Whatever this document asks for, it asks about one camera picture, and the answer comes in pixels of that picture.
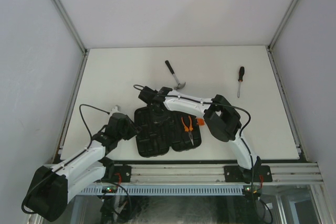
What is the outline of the black plastic tool case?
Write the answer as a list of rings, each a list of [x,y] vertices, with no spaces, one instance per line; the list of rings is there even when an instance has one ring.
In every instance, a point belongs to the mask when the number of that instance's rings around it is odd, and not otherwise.
[[[190,114],[173,111],[170,118],[162,123],[155,123],[148,107],[135,111],[134,122],[141,128],[136,136],[138,153],[142,157],[156,157],[165,155],[170,149],[176,152],[188,151],[199,147],[202,143],[200,125],[195,116],[190,115],[193,124],[194,145],[191,144],[188,133],[184,131],[181,118],[189,124]]]

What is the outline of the orange handled needle-nose pliers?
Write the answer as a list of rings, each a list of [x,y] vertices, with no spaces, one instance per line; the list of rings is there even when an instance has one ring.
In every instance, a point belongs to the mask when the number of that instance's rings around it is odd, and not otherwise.
[[[183,127],[184,127],[184,131],[188,133],[191,144],[194,145],[194,139],[193,139],[193,133],[192,133],[193,132],[193,124],[192,124],[192,118],[191,118],[190,115],[188,116],[188,120],[189,120],[189,124],[186,124],[184,122],[184,118],[181,118],[181,121],[182,121],[182,124],[183,124]]]

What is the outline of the black orange handled screwdriver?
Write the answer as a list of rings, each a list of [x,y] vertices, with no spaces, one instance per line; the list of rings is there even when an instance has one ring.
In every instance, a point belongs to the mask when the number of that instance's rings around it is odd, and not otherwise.
[[[238,72],[238,91],[237,91],[238,98],[240,98],[241,83],[243,82],[244,74],[245,74],[245,67],[241,66]]]

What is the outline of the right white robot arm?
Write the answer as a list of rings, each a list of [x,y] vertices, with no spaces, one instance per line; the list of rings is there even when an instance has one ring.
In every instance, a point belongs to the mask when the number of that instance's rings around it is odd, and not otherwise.
[[[150,108],[155,123],[167,121],[172,112],[203,119],[213,137],[229,144],[242,178],[251,183],[259,177],[261,159],[243,135],[243,130],[251,121],[249,112],[232,106],[219,94],[214,98],[197,98],[168,87],[162,87],[159,91],[138,84],[133,87],[140,91],[139,99]]]

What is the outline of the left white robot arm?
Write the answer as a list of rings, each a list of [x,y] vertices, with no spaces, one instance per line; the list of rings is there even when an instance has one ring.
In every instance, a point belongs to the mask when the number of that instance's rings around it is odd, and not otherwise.
[[[127,115],[112,113],[108,123],[91,136],[88,146],[56,165],[43,165],[35,171],[22,211],[57,220],[69,202],[90,184],[114,181],[114,162],[107,155],[119,141],[130,140],[140,131]]]

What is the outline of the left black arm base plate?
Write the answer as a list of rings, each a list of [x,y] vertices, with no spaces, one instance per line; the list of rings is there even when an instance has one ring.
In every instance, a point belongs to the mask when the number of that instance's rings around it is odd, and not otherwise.
[[[103,182],[129,183],[131,180],[132,167],[129,165],[112,165],[106,168],[102,177]]]

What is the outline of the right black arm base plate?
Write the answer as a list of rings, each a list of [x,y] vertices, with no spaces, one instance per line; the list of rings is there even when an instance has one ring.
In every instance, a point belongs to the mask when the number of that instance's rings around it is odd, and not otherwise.
[[[244,169],[238,165],[224,166],[225,182],[228,183],[246,183],[254,182],[272,182],[272,174],[269,166],[261,165],[255,168],[254,171]]]

